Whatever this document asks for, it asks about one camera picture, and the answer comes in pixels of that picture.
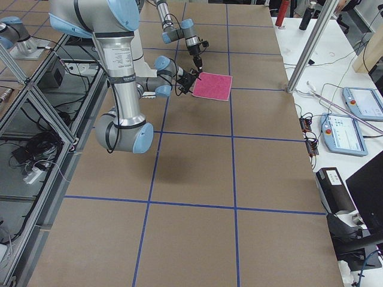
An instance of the device screen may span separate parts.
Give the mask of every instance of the device screen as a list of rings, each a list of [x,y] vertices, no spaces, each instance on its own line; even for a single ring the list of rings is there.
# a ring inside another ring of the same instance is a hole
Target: device screen
[[[359,135],[352,118],[329,115],[328,122],[331,125],[337,148],[362,151]]]
[[[371,90],[350,89],[362,115],[383,116],[383,112]]]

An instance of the blue and white device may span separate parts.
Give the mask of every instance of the blue and white device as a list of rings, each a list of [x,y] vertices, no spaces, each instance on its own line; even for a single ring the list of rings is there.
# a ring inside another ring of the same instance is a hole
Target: blue and white device
[[[331,152],[368,155],[358,122],[347,115],[323,114],[321,126],[324,142]]]
[[[343,97],[349,110],[358,118],[383,121],[383,103],[374,89],[345,87]]]

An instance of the white table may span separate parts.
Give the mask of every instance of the white table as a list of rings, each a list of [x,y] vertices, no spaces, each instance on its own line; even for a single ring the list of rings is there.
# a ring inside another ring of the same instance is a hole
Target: white table
[[[302,50],[310,36],[311,30],[314,27],[315,20],[311,20],[307,30],[299,30],[300,19],[284,19],[284,29],[275,27],[275,33],[278,38],[279,47],[285,64],[296,64]],[[346,39],[344,33],[338,26],[335,20],[331,20],[311,59],[315,62],[315,65],[322,63],[330,63],[345,57],[346,58],[324,66],[310,66],[305,69],[298,85],[297,90],[307,93],[310,91],[306,85],[309,81],[315,86],[317,92],[321,94],[322,87],[325,83],[331,83],[340,87],[365,87],[365,88],[376,88],[373,81],[370,79],[368,74],[355,73],[351,62],[355,61],[356,56],[353,52],[353,48]],[[287,76],[290,78],[294,69],[291,65],[285,65]],[[328,109],[319,104],[319,99],[313,96],[305,96],[298,92],[293,94],[295,103],[302,107],[302,114],[311,112],[314,115],[321,115],[327,113]],[[330,85],[326,85],[322,96],[332,100],[339,106],[347,109],[342,96],[342,89],[336,88]],[[331,107],[334,114],[343,114],[335,107]],[[316,116],[312,120],[313,132],[319,136],[320,134],[320,116]],[[383,129],[383,123],[371,122],[376,127]],[[373,136],[377,133],[370,128],[359,125],[363,135]],[[336,167],[345,181],[354,172],[356,172],[361,166],[366,164],[369,160],[374,158],[379,152],[383,150],[383,138],[370,138],[365,139],[367,150],[369,154],[365,157],[356,157],[352,155],[342,155],[329,152],[326,145],[324,144],[323,137],[320,138],[320,144],[318,147],[319,156],[317,156],[317,163],[314,168],[314,172],[317,172],[322,167]],[[358,272],[353,272],[355,281],[358,281]],[[383,284],[383,268],[366,270],[364,273],[365,277],[362,279],[361,286],[363,287],[381,287]]]

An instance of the label on robot arm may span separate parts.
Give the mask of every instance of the label on robot arm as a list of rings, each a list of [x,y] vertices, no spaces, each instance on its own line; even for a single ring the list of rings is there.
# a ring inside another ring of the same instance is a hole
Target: label on robot arm
[[[327,176],[332,185],[342,185],[341,180],[335,170],[326,170]]]
[[[109,70],[133,67],[133,58],[130,48],[105,48],[104,54]]]

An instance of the black bottle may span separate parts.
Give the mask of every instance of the black bottle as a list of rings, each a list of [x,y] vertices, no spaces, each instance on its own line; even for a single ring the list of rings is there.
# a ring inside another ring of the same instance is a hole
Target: black bottle
[[[315,10],[314,9],[315,4],[316,4],[316,2],[311,1],[309,4],[309,7],[307,7],[307,9],[303,15],[302,21],[300,22],[300,25],[299,25],[300,30],[306,30],[307,29],[307,26],[309,25],[310,19],[311,19],[312,15],[314,13],[314,10]]]

